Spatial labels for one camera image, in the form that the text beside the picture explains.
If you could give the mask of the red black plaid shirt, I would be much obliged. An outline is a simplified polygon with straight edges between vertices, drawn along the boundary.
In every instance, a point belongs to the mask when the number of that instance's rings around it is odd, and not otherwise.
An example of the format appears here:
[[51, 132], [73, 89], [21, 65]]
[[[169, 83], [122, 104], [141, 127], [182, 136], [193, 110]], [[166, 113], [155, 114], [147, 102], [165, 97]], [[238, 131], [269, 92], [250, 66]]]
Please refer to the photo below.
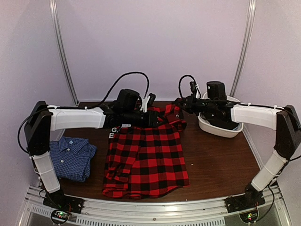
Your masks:
[[118, 128], [109, 137], [102, 193], [110, 198], [159, 198], [189, 186], [180, 132], [187, 122], [174, 104], [151, 110], [166, 116], [156, 128]]

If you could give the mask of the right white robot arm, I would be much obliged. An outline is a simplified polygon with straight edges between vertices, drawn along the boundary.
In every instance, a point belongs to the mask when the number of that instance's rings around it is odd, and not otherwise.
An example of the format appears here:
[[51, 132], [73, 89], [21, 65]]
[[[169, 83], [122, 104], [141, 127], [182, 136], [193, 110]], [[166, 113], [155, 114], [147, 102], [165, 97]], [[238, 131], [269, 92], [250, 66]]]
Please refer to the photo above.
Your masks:
[[258, 202], [262, 191], [273, 183], [301, 143], [301, 124], [294, 106], [285, 107], [244, 104], [227, 99], [225, 85], [220, 81], [206, 84], [207, 97], [198, 96], [196, 82], [190, 82], [191, 94], [176, 99], [182, 110], [200, 116], [213, 127], [233, 130], [241, 123], [266, 127], [276, 131], [274, 151], [259, 173], [245, 187], [241, 204], [250, 208]]

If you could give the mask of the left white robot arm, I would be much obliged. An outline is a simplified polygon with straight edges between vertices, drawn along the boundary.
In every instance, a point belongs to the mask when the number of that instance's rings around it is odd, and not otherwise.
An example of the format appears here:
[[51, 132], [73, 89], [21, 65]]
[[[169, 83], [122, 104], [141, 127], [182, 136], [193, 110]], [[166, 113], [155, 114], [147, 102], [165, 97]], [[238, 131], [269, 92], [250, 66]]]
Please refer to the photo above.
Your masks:
[[158, 127], [165, 119], [159, 112], [148, 110], [155, 97], [149, 94], [141, 99], [138, 92], [122, 89], [117, 99], [109, 104], [68, 107], [47, 105], [45, 101], [36, 103], [23, 125], [26, 151], [32, 158], [46, 192], [50, 194], [49, 201], [57, 209], [65, 208], [68, 200], [50, 158], [50, 133], [61, 129], [108, 129], [123, 124], [140, 128]]

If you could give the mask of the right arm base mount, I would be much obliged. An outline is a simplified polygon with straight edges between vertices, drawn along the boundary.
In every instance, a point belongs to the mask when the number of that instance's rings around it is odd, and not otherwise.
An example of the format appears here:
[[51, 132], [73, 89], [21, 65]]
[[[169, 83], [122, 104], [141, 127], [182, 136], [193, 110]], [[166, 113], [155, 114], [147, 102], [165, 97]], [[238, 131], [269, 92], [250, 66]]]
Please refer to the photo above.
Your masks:
[[251, 184], [245, 187], [245, 193], [238, 196], [228, 196], [225, 200], [228, 213], [243, 211], [265, 204], [263, 192], [257, 191]]

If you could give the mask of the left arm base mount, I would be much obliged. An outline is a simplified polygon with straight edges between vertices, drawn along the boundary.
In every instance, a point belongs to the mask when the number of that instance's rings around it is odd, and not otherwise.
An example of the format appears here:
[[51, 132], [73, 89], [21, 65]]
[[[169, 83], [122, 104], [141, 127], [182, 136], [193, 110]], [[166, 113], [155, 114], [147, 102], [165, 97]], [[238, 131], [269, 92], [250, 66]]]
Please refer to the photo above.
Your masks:
[[59, 190], [54, 193], [46, 192], [46, 197], [43, 200], [43, 204], [54, 209], [80, 214], [84, 200], [65, 195], [62, 190]]

